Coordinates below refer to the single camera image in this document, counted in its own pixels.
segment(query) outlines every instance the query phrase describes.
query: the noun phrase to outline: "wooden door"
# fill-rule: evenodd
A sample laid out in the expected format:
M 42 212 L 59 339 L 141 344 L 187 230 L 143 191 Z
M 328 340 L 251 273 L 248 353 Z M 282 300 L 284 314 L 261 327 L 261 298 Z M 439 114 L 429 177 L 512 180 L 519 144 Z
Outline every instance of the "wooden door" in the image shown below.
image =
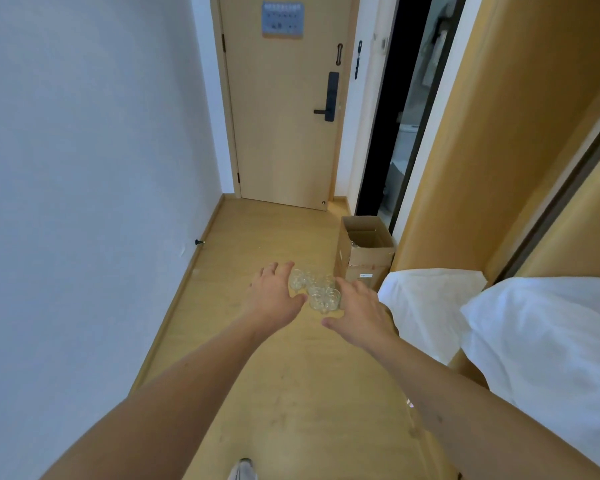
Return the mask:
M 351 0 L 304 3 L 301 38 L 263 36 L 264 0 L 220 0 L 243 198 L 326 210 L 335 155 Z M 336 119 L 324 110 L 340 74 Z

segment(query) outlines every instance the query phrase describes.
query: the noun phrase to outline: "forearm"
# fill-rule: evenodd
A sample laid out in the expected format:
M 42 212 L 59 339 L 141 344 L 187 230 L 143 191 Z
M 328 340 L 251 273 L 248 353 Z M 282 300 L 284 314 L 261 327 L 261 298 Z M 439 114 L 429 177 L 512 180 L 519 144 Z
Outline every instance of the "forearm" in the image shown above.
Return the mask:
M 44 480 L 180 480 L 265 334 L 240 319 L 120 403 Z
M 600 479 L 600 468 L 534 419 L 400 338 L 384 335 L 368 351 L 468 478 Z

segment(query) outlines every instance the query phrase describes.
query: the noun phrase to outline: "bathroom doorway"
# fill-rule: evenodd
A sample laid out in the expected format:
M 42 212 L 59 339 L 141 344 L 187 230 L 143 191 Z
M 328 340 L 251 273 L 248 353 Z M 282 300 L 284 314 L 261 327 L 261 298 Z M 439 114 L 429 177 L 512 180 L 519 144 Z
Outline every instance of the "bathroom doorway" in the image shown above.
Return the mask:
M 357 216 L 378 215 L 393 232 L 465 0 L 422 0 L 422 23 L 404 28 L 412 0 L 400 0 L 371 134 Z M 416 40 L 415 63 L 405 54 Z

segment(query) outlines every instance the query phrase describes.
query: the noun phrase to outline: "hand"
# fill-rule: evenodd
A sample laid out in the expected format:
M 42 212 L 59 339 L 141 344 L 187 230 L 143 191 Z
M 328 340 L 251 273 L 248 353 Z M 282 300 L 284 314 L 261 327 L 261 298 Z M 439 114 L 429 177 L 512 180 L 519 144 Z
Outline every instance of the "hand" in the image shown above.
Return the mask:
M 378 294 L 359 281 L 336 278 L 342 293 L 342 318 L 327 317 L 322 325 L 335 331 L 348 343 L 368 352 L 384 337 L 395 337 L 391 318 L 378 301 Z
M 289 296 L 289 274 L 293 267 L 292 261 L 280 267 L 273 262 L 259 270 L 249 285 L 242 316 L 256 322 L 266 337 L 293 322 L 308 298 L 305 294 Z

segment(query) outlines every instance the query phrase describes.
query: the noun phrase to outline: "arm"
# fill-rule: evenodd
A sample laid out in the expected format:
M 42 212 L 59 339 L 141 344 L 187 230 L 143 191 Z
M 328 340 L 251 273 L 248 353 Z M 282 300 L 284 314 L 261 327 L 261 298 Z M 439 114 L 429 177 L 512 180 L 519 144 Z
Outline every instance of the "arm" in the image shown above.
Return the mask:
M 256 273 L 234 323 L 117 405 L 41 480 L 180 480 L 244 364 L 306 301 L 289 297 L 293 265 Z
M 389 371 L 467 478 L 600 479 L 599 467 L 540 423 L 396 336 L 374 291 L 338 283 L 345 314 L 322 324 Z

